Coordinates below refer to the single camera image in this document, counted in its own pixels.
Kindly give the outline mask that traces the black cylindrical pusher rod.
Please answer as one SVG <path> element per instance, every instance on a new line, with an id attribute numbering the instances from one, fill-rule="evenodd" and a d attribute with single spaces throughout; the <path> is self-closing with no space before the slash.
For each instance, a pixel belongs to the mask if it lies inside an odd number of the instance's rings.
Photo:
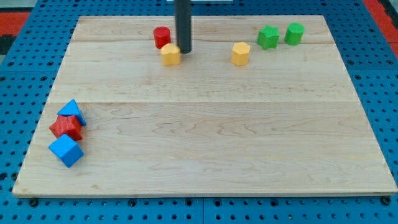
<path id="1" fill-rule="evenodd" d="M 190 0 L 174 1 L 176 42 L 182 54 L 192 51 L 191 15 Z"/>

